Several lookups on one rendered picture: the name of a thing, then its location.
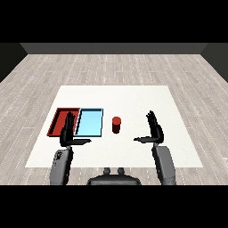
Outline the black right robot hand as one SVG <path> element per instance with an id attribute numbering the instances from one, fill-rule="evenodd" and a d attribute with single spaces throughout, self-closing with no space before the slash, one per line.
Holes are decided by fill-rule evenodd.
<path id="1" fill-rule="evenodd" d="M 151 130 L 150 136 L 137 137 L 134 140 L 140 143 L 163 143 L 164 142 L 164 133 L 161 125 L 158 123 L 157 118 L 153 111 L 150 111 L 146 115 Z"/>

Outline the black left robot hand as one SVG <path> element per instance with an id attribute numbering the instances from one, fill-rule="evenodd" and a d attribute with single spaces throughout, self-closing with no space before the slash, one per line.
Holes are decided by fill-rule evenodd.
<path id="1" fill-rule="evenodd" d="M 75 116 L 69 112 L 65 119 L 64 127 L 61 130 L 60 144 L 61 147 L 67 147 L 71 145 L 84 145 L 90 143 L 90 139 L 74 139 L 73 138 L 73 127 L 75 125 Z"/>

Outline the red shallow open box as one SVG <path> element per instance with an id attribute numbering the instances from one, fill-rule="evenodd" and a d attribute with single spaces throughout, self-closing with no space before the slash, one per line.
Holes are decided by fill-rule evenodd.
<path id="1" fill-rule="evenodd" d="M 59 137 L 62 128 L 65 126 L 67 114 L 71 112 L 75 116 L 74 124 L 76 124 L 79 111 L 80 108 L 58 108 L 55 111 L 52 123 L 46 135 L 49 137 Z"/>

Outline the light blue shallow open box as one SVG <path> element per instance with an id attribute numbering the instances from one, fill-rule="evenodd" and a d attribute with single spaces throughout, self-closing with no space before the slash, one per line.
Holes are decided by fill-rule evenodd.
<path id="1" fill-rule="evenodd" d="M 75 137 L 102 136 L 102 108 L 82 108 L 77 118 Z"/>

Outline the small red can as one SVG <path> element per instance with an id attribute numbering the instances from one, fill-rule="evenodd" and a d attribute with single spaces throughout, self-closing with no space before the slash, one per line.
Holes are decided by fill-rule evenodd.
<path id="1" fill-rule="evenodd" d="M 120 125 L 121 125 L 121 118 L 120 117 L 114 117 L 112 119 L 112 132 L 114 134 L 118 134 L 119 133 Z"/>

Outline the dark grey robot body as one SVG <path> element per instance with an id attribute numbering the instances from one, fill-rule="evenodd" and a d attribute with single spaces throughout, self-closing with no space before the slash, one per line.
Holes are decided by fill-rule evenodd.
<path id="1" fill-rule="evenodd" d="M 105 167 L 102 175 L 90 178 L 87 185 L 141 185 L 138 178 L 125 174 L 123 167 L 118 168 L 118 173 L 112 175 L 110 168 Z"/>

